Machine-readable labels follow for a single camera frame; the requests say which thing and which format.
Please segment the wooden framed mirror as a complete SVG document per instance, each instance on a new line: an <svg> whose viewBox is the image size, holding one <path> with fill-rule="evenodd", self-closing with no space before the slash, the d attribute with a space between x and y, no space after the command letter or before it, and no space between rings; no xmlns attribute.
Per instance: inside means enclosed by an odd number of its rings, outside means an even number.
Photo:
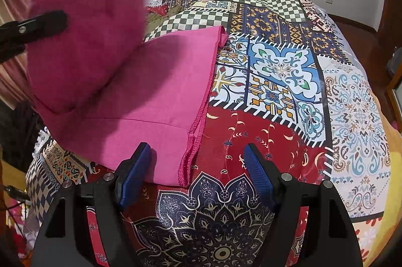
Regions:
<svg viewBox="0 0 402 267"><path fill-rule="evenodd" d="M391 82L386 87L386 94L392 105L399 131L401 131L401 71L402 66L400 64Z"/></svg>

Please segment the olive khaki garment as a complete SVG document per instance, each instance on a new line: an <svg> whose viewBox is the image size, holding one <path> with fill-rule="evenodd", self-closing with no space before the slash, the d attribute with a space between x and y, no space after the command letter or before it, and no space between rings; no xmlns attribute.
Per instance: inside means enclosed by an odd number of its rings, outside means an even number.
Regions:
<svg viewBox="0 0 402 267"><path fill-rule="evenodd" d="M167 4L157 7L147 7L145 34L149 34L170 17L181 13L184 8L180 5L169 8Z"/></svg>

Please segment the patchwork patterned bedspread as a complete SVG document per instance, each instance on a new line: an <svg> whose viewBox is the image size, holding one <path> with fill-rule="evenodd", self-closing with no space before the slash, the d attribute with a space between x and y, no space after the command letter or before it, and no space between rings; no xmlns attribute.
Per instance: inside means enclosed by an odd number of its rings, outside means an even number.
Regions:
<svg viewBox="0 0 402 267"><path fill-rule="evenodd" d="M245 165L249 143L280 173L333 183L366 266L390 236L391 152L381 110L340 30L310 0L144 0L145 9L163 4L184 10L147 35L144 28L145 41L209 24L228 38L217 50L188 186L145 175L121 214L140 266L254 266L274 214ZM116 169L63 149L45 125L27 172L40 226L64 181L91 183ZM297 265L308 214L301 208L285 266ZM86 215L97 265L109 266L92 206Z"/></svg>

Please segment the pink pants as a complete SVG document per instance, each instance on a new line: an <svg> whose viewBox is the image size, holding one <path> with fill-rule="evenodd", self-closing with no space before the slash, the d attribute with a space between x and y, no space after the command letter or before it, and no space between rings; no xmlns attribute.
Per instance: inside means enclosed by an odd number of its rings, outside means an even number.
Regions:
<svg viewBox="0 0 402 267"><path fill-rule="evenodd" d="M56 10L66 29L27 46L34 105L53 138L113 170L146 142L146 180L187 187L224 27L145 41L144 0L31 0L29 16Z"/></svg>

